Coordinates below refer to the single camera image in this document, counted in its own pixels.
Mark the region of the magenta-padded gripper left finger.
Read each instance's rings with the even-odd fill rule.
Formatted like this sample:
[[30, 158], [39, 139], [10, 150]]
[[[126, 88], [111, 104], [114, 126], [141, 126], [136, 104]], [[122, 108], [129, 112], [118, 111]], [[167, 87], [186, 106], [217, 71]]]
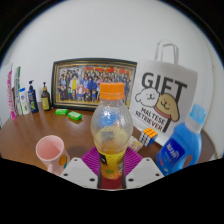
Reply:
[[61, 177], [84, 188], [96, 189], [100, 159], [96, 148], [89, 150], [81, 158], [74, 157], [61, 174]]

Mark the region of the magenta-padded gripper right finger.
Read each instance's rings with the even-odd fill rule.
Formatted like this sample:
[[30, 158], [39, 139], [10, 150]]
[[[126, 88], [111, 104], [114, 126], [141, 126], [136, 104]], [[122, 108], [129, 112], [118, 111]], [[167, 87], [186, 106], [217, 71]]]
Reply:
[[143, 158], [131, 148], [126, 150], [124, 155], [124, 186], [126, 189], [140, 188], [163, 177], [164, 175], [150, 157]]

